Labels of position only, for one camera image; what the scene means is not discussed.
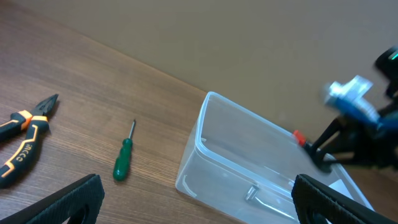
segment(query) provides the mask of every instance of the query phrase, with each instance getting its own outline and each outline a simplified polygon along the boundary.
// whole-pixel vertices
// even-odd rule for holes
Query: clear plastic container
[[[372,209],[340,165],[331,174],[320,172],[292,133],[209,92],[175,187],[246,223],[298,223],[290,195],[297,174],[340,185],[338,191]]]

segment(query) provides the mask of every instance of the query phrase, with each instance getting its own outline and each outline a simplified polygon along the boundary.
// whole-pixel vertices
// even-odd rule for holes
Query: wooden table
[[[0,219],[95,173],[106,192],[97,223],[237,223],[174,187],[204,91],[19,6],[0,3],[0,123],[54,93],[60,96],[51,132],[43,136],[29,174],[0,190]],[[115,183],[114,160],[134,118],[131,174]],[[0,162],[23,139],[21,134],[1,143]],[[398,220],[397,182],[374,172],[352,174],[375,209]],[[379,184],[390,184],[390,194],[380,194]]]

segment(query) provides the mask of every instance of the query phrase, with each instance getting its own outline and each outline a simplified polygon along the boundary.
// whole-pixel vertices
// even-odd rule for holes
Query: pliers handle
[[[0,188],[13,183],[15,178],[34,160],[38,150],[39,135],[49,129],[47,117],[33,116],[26,110],[11,114],[11,120],[0,125],[0,141],[9,139],[24,129],[27,129],[26,139],[0,168]]]

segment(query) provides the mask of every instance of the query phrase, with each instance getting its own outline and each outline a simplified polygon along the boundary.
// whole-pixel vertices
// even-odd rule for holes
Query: green screwdriver handle
[[[123,181],[130,169],[130,157],[132,149],[132,133],[136,125],[136,120],[132,123],[129,138],[123,140],[122,148],[120,149],[119,156],[114,163],[113,178],[117,181]]]

